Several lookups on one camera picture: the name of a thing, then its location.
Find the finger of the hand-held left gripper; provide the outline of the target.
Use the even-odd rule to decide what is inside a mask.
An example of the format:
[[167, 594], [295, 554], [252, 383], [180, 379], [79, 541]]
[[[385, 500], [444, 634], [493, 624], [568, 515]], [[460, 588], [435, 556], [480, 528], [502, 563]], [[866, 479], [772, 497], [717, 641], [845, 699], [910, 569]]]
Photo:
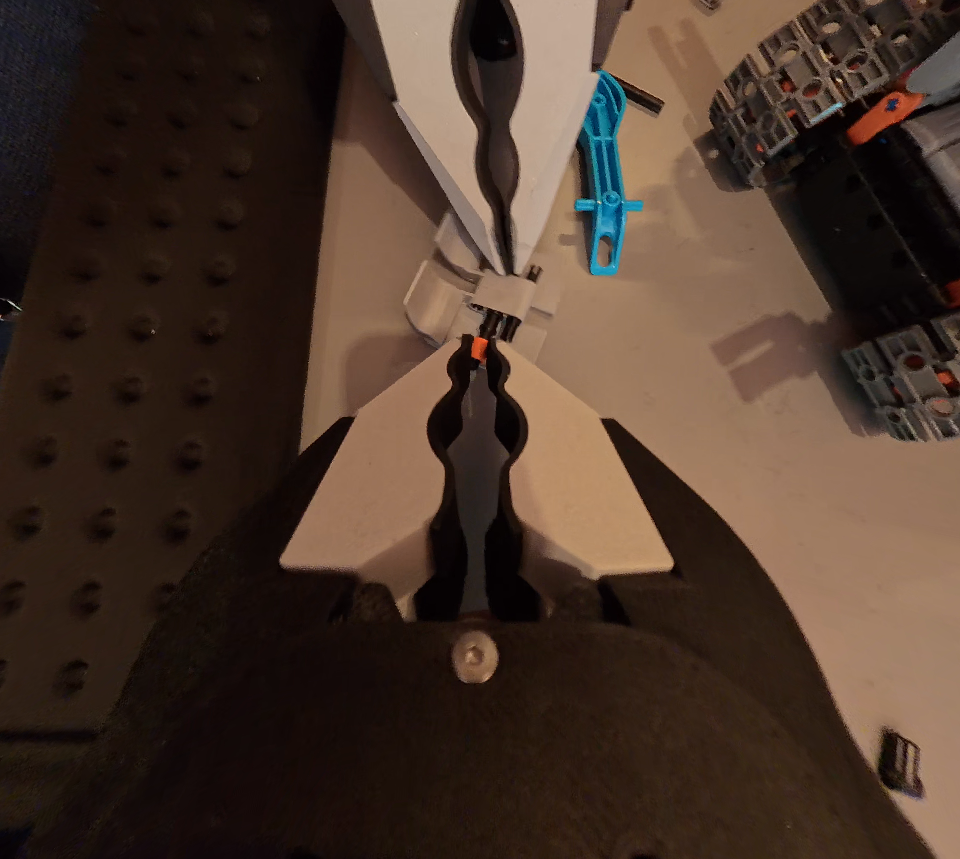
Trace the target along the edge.
[[478, 176], [481, 138], [466, 97], [466, 61], [455, 54], [464, 0], [370, 0], [399, 119], [469, 237], [505, 272], [495, 208]]
[[519, 32], [522, 81], [510, 116], [518, 180], [510, 204], [512, 270], [546, 228], [598, 80], [598, 0], [508, 0]]

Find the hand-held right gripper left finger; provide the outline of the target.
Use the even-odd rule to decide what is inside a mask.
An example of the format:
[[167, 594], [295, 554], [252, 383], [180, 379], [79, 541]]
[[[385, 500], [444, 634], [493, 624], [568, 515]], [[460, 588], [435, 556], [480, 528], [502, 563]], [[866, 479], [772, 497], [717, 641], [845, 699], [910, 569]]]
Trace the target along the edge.
[[359, 409], [280, 556], [294, 573], [351, 577], [459, 617], [469, 552], [450, 447], [463, 431], [474, 337], [447, 342]]

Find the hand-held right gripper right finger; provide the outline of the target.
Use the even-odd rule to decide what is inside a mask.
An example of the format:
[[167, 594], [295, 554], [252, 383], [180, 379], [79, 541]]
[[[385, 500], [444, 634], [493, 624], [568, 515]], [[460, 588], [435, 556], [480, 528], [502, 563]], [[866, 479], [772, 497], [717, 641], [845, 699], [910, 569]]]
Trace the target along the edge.
[[610, 577], [668, 575], [675, 560], [596, 410], [494, 340], [494, 433], [505, 450], [486, 532], [493, 616], [535, 622]]

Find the blue plastic separator tool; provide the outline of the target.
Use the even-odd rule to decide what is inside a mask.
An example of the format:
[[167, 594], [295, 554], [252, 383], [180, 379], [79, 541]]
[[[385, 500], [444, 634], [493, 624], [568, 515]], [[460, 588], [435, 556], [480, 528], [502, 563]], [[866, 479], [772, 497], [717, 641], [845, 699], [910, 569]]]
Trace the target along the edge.
[[625, 193], [618, 133], [626, 107], [623, 87], [600, 71], [578, 138], [587, 195], [575, 204], [578, 213], [591, 217], [588, 259], [595, 277], [617, 274], [629, 216], [642, 212], [644, 205]]

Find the grey panel hinge assembly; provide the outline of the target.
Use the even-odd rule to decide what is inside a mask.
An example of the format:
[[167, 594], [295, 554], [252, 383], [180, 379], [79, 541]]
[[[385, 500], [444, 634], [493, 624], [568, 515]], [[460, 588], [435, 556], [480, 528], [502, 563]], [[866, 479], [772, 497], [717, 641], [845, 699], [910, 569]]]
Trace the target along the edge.
[[532, 363], [538, 361], [566, 285], [567, 255], [537, 251], [520, 275], [499, 275], [452, 209], [444, 213], [403, 307], [414, 331], [433, 348], [478, 335], [489, 313], [500, 315], [499, 334]]

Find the black spoked wheel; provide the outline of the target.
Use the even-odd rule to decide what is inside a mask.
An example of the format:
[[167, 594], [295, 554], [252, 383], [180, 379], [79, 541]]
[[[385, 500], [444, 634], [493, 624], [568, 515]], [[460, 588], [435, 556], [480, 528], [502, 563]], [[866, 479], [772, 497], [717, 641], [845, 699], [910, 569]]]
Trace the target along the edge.
[[517, 55], [516, 35], [502, 1], [476, 0], [469, 40], [477, 61], [497, 63]]

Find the black dimpled pad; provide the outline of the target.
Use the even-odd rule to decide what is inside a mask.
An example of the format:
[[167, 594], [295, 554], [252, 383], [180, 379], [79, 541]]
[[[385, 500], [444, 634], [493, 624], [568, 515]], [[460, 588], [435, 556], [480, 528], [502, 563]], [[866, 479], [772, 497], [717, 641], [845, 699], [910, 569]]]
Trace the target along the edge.
[[101, 0], [2, 382], [3, 743], [85, 743], [293, 460], [343, 29]]

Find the grey orange toy tracked robot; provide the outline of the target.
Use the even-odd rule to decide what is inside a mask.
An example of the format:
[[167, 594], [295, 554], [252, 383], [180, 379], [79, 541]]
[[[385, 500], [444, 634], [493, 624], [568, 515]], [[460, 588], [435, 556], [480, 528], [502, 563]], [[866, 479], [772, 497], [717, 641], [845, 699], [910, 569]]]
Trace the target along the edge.
[[726, 77], [709, 119], [785, 185], [858, 342], [842, 358], [904, 443], [959, 434], [959, 0], [819, 0]]

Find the black block connector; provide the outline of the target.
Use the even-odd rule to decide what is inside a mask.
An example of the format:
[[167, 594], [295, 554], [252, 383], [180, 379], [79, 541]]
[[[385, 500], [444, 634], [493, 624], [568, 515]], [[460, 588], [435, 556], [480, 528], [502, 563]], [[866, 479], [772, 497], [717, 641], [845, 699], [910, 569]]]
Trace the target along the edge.
[[877, 771], [889, 791], [914, 801], [926, 797], [921, 777], [920, 747], [888, 726], [884, 726], [880, 733]]

